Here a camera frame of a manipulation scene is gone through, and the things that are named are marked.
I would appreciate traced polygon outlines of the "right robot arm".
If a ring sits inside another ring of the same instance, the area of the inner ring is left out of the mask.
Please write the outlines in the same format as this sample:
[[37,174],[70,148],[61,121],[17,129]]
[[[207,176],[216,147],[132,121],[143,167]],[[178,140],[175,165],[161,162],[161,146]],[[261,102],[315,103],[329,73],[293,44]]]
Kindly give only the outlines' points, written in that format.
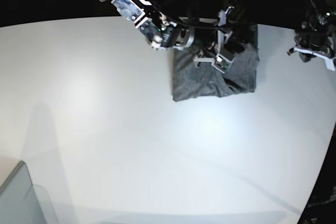
[[189,49],[199,40],[197,30],[207,31],[210,35],[204,38],[193,54],[196,65],[208,62],[218,71],[225,72],[234,62],[236,54],[245,50],[241,42],[233,37],[234,24],[229,16],[234,6],[221,9],[216,22],[201,24],[193,16],[185,20],[170,17],[152,0],[99,1],[110,2],[123,18],[134,24],[155,50]]

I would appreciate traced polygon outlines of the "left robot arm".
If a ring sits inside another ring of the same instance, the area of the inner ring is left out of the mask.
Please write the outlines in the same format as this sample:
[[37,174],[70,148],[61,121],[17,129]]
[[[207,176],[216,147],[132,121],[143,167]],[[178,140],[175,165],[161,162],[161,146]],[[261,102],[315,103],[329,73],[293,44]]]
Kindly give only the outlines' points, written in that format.
[[304,0],[306,12],[301,27],[295,30],[295,45],[287,51],[298,53],[303,62],[323,59],[335,71],[335,0]]

